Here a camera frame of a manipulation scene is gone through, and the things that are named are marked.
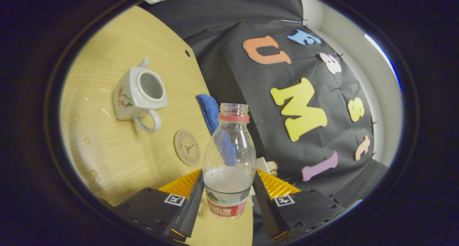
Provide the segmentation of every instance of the yellow letter m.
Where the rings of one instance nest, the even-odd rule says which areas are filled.
[[[286,99],[293,97],[282,109],[282,115],[300,116],[296,119],[285,120],[285,127],[293,142],[309,130],[327,125],[327,116],[322,109],[307,106],[314,95],[314,88],[308,79],[302,78],[297,85],[281,90],[274,88],[270,92],[277,105],[284,105]]]

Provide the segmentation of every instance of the plastic bottle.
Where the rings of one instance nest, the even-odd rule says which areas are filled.
[[[220,219],[242,215],[255,177],[255,147],[247,123],[248,105],[221,104],[215,130],[205,150],[203,177],[211,213]]]

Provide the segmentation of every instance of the blue cloth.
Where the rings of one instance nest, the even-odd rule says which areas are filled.
[[[199,94],[196,96],[196,99],[200,104],[205,124],[212,135],[220,125],[218,122],[218,114],[220,113],[218,104],[212,96],[208,96],[206,94]],[[227,166],[235,166],[237,164],[236,148],[231,142],[231,136],[228,132],[226,130],[220,130],[220,133],[215,134],[213,139],[225,164]]]
[[[218,104],[212,96],[206,94],[199,94],[196,96],[196,99],[200,104],[205,124],[212,135],[219,125],[218,114],[220,110],[218,109]]]

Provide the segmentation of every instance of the water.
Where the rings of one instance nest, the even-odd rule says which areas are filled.
[[[219,166],[204,175],[206,186],[223,193],[242,192],[249,188],[253,181],[251,174],[233,166]]]

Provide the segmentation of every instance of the coaster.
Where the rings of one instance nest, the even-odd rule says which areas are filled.
[[[199,146],[193,135],[180,129],[174,135],[175,153],[187,166],[195,166],[199,162]]]

